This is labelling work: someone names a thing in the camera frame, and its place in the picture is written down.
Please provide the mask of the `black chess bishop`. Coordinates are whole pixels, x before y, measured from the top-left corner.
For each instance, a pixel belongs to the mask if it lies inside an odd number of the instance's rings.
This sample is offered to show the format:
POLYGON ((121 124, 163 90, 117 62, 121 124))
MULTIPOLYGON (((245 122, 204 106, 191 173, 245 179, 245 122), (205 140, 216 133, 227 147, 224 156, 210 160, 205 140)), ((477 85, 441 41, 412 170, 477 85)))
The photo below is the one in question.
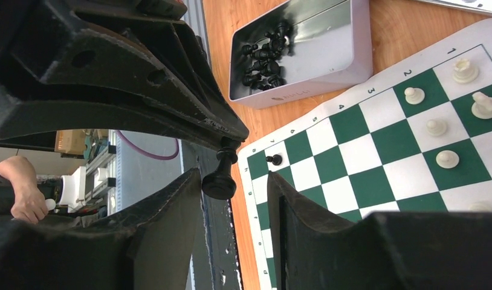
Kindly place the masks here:
POLYGON ((219 164, 216 170, 202 180, 203 192, 214 199, 227 200, 234 197, 236 183, 231 177, 231 167, 238 161, 237 149, 240 142, 224 137, 216 157, 219 164))

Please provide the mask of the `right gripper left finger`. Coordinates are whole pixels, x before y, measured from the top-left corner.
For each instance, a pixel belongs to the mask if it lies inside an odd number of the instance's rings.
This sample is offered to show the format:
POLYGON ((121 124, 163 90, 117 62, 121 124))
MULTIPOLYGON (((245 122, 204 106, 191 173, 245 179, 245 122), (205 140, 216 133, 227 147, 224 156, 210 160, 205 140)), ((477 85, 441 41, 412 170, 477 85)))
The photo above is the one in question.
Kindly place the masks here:
POLYGON ((0 289, 184 289, 201 174, 87 227, 0 219, 0 289))

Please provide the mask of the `metal tin with black pieces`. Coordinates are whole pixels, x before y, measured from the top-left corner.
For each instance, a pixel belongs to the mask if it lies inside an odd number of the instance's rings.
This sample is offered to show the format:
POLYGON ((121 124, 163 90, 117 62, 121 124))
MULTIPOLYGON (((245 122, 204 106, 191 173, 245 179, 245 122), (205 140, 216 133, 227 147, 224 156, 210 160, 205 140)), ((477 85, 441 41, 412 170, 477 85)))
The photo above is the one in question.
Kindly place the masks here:
POLYGON ((373 74, 369 1, 286 1, 236 30, 231 39, 229 100, 255 109, 300 100, 365 82, 373 74), (278 64, 283 85, 243 85, 255 60, 245 45, 269 42, 266 32, 289 26, 278 64))

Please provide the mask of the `black chess pawn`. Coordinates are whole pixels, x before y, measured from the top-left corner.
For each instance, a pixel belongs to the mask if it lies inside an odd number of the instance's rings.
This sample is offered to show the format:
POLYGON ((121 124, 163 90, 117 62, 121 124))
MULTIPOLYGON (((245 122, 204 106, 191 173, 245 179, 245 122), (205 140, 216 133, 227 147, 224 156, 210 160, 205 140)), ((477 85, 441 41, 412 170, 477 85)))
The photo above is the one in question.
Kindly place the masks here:
POLYGON ((282 158, 282 156, 281 156, 281 155, 279 155, 279 154, 274 154, 274 155, 272 155, 272 156, 266 156, 266 157, 265 157, 265 160, 266 160, 266 162, 268 162, 268 163, 272 163, 272 165, 274 165, 274 166, 279 166, 279 165, 281 165, 281 164, 282 164, 282 162, 283 162, 283 158, 282 158))

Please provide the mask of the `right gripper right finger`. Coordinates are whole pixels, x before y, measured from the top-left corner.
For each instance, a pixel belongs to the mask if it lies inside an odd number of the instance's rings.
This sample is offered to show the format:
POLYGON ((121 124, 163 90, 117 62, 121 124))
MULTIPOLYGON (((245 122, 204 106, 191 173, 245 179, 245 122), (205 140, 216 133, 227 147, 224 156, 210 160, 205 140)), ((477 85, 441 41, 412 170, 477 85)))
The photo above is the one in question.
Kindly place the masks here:
POLYGON ((492 289, 492 213, 373 212, 359 222, 267 179, 279 289, 492 289))

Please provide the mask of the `green white chess mat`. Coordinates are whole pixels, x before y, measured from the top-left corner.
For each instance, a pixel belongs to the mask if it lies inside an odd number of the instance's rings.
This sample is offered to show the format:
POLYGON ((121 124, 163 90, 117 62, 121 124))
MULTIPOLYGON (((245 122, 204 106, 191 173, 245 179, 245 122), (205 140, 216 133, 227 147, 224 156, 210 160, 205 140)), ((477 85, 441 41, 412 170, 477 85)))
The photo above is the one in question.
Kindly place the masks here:
POLYGON ((492 211, 492 18, 470 25, 244 147, 261 289, 275 289, 268 172, 350 221, 373 211, 492 211), (274 166, 266 156, 279 154, 274 166))

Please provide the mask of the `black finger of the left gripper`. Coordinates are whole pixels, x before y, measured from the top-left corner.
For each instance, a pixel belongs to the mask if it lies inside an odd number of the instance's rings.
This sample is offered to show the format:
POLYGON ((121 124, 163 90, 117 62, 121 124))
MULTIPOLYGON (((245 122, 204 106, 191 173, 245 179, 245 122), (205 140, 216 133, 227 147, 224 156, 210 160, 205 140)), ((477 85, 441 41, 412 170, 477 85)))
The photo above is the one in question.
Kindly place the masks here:
POLYGON ((0 1, 0 140, 117 129, 213 150, 249 131, 182 1, 0 1))

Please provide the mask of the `person hand background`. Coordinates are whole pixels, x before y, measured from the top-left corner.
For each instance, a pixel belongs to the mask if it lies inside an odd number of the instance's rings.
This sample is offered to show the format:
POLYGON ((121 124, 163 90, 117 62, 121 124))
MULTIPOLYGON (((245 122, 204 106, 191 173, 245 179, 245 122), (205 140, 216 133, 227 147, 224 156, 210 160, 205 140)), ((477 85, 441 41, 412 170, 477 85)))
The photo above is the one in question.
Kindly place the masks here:
POLYGON ((10 210, 16 219, 37 224, 48 214, 45 197, 37 187, 37 174, 23 156, 12 156, 0 162, 0 176, 8 180, 15 193, 10 210))

